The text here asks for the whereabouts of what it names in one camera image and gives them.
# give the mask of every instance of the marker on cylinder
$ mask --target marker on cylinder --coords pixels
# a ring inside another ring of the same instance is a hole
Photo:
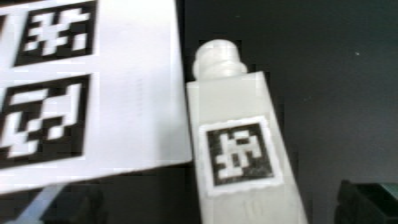
[[[263,72],[234,44],[197,50],[186,84],[204,224],[305,224]]]

